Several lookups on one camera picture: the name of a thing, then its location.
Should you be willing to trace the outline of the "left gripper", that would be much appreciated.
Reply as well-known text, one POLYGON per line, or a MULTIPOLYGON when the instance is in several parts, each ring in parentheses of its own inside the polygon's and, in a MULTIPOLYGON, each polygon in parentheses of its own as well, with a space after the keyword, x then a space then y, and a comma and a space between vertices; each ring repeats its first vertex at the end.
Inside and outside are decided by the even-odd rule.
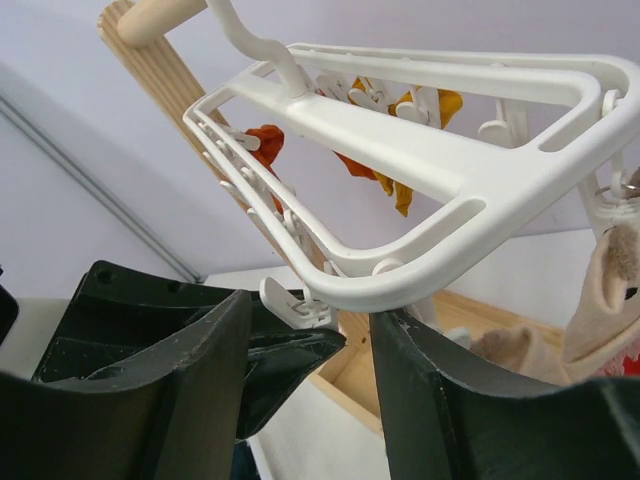
MULTIPOLYGON (((97 261, 82 277, 33 378, 86 377, 194 323, 231 293, 97 261)), ((247 382, 305 378, 344 347, 342 334, 295 330, 262 304, 258 292, 250 298, 247 382)), ((0 344, 18 315, 18 301, 0 284, 0 344)))

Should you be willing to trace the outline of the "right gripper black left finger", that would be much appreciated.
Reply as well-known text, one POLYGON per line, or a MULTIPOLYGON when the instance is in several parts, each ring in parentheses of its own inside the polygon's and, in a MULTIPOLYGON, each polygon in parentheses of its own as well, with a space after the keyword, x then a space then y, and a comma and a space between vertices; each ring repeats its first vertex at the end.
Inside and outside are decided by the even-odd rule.
POLYGON ((5 479, 226 479, 251 300, 232 293, 162 341, 83 379, 1 372, 5 479))

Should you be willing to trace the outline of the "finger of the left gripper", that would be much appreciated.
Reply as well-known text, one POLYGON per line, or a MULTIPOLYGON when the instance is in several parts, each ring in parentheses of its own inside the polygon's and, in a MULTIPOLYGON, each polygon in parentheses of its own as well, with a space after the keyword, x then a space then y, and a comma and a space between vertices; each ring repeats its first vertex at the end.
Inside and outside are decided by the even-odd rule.
POLYGON ((342 344, 280 344, 250 348, 236 428, 237 440, 258 433, 318 367, 342 344))

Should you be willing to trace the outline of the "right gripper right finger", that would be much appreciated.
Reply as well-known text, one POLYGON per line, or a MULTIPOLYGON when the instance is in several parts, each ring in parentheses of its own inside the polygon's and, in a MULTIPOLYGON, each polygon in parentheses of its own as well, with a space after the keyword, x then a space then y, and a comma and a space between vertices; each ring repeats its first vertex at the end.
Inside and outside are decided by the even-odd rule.
POLYGON ((494 365, 402 310, 370 335, 394 479, 635 479, 639 382, 558 387, 494 365))

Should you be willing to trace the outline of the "red and beige sock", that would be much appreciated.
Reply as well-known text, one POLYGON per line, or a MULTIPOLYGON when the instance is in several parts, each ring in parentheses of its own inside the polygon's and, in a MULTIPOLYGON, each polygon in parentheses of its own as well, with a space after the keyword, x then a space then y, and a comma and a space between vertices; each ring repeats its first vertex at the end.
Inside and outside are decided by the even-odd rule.
POLYGON ((470 351, 509 371, 554 385, 639 374, 639 228, 622 223, 599 239, 560 352, 538 330, 489 330, 470 351))

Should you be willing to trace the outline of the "white plastic clip hanger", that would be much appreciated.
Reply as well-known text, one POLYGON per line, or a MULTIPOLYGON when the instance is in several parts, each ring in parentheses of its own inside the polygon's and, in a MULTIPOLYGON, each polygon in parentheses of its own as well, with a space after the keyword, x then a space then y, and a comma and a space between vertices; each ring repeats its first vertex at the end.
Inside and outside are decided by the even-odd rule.
POLYGON ((197 100, 183 116, 207 159, 280 247, 313 299, 381 312, 445 288, 549 208, 639 133, 639 68, 606 55, 437 52, 283 45, 253 35, 228 1, 210 9, 252 66, 197 100), (420 135, 416 184, 439 210, 377 248, 344 245, 210 111, 242 98, 294 133, 364 163, 382 135, 366 110, 315 93, 304 67, 462 93, 561 105, 536 137, 501 147, 429 128, 420 135))

